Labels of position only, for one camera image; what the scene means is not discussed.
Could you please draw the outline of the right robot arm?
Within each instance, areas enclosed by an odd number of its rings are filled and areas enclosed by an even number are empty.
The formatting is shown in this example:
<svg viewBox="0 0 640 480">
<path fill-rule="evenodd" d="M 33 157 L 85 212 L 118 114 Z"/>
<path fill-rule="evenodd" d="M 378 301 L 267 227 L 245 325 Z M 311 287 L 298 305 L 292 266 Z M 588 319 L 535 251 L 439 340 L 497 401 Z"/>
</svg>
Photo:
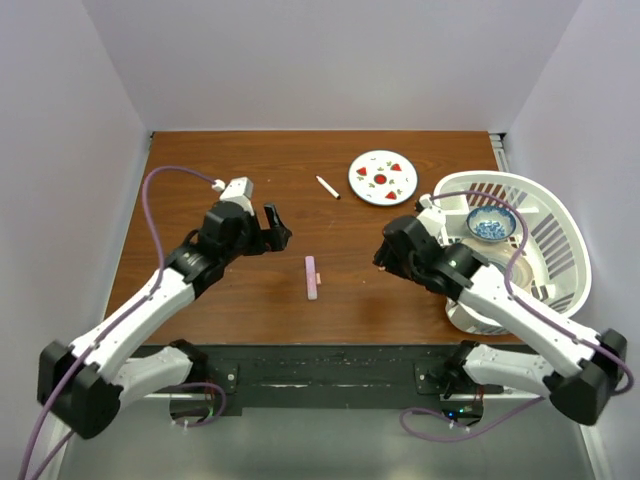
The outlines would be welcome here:
<svg viewBox="0 0 640 480">
<path fill-rule="evenodd" d="M 466 393 L 477 384 L 515 388 L 593 426 L 619 394 L 619 382 L 631 377 L 621 333 L 597 332 L 559 314 L 512 285 L 470 246 L 440 245 L 414 216 L 392 220 L 382 235 L 376 266 L 495 321 L 532 350 L 522 354 L 466 342 L 445 369 L 452 390 Z"/>
</svg>

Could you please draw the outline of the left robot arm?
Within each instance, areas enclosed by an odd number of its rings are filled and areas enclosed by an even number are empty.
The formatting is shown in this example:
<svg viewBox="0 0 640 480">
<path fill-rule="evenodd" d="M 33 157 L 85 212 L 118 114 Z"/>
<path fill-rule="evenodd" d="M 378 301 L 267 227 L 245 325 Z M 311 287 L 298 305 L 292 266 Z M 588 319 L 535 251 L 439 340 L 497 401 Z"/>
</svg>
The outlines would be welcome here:
<svg viewBox="0 0 640 480">
<path fill-rule="evenodd" d="M 72 432 L 91 439 L 144 396 L 179 386 L 196 392 L 209 376 L 205 354 L 179 340 L 146 358 L 135 352 L 166 320 L 222 279 L 240 256 L 279 252 L 292 233 L 274 204 L 264 206 L 269 226 L 244 197 L 218 201 L 200 228 L 164 260 L 146 285 L 100 325 L 70 345 L 53 341 L 39 356 L 37 400 Z"/>
</svg>

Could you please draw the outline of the pink highlighter pen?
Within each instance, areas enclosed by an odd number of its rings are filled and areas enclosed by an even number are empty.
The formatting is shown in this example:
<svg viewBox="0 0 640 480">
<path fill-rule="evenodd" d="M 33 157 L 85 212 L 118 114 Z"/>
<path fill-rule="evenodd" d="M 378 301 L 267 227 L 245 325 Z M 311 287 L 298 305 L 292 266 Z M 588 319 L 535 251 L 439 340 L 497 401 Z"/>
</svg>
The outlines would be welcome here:
<svg viewBox="0 0 640 480">
<path fill-rule="evenodd" d="M 309 301 L 318 298 L 318 277 L 316 271 L 315 258 L 311 255 L 305 257 L 305 277 L 306 277 L 306 293 Z"/>
</svg>

